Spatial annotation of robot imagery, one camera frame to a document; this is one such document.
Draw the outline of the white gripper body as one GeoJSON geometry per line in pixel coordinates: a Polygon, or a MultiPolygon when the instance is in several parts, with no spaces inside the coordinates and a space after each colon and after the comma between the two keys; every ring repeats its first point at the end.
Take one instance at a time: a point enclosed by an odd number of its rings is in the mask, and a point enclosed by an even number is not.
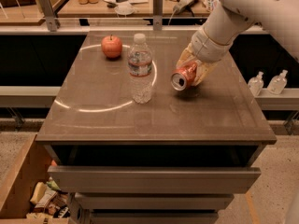
{"type": "Polygon", "coordinates": [[[192,54],[203,63],[215,63],[229,51],[233,42],[221,44],[213,41],[201,26],[191,39],[192,54]]]}

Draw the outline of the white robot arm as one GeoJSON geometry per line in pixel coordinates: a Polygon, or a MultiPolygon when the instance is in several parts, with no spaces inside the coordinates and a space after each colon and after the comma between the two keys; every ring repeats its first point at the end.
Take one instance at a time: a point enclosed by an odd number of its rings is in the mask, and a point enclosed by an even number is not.
{"type": "Polygon", "coordinates": [[[201,83],[236,37],[259,23],[288,53],[299,59],[299,0],[219,0],[182,51],[177,67],[199,62],[193,86],[201,83]]]}

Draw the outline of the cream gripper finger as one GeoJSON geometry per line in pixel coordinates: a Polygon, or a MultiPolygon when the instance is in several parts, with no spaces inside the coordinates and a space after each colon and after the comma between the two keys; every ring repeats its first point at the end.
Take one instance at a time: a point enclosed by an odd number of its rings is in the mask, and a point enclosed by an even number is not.
{"type": "Polygon", "coordinates": [[[192,45],[189,44],[181,53],[178,61],[177,61],[177,64],[176,64],[176,68],[180,68],[182,67],[185,63],[187,62],[191,62],[191,61],[194,61],[196,63],[198,63],[198,59],[197,57],[194,55],[194,52],[193,52],[193,48],[192,48],[192,45]]]}
{"type": "Polygon", "coordinates": [[[197,68],[195,79],[192,83],[193,86],[199,85],[217,66],[216,63],[203,63],[196,60],[197,68]]]}

